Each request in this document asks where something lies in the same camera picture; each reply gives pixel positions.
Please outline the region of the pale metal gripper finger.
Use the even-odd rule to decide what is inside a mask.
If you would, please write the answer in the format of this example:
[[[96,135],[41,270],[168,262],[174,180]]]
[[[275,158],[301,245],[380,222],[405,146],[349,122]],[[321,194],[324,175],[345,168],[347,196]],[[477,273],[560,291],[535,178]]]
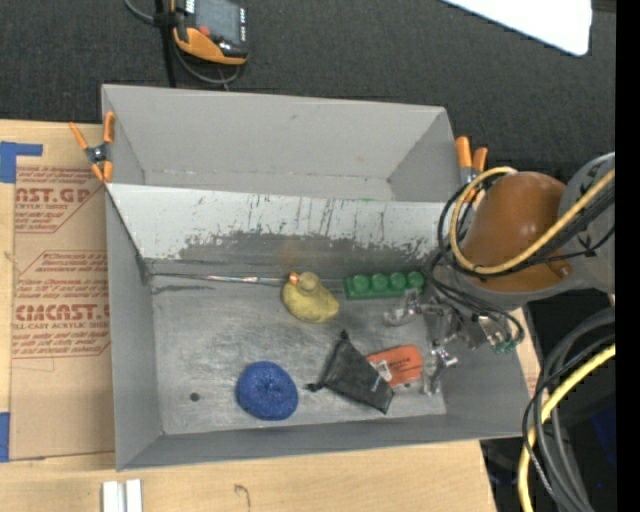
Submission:
[[[444,346],[431,350],[424,369],[423,391],[427,395],[433,395],[440,389],[440,381],[446,370],[454,367],[459,362],[457,356],[453,355]]]
[[[383,313],[383,323],[388,327],[407,325],[422,315],[424,310],[421,293],[418,290],[408,290],[396,307]]]

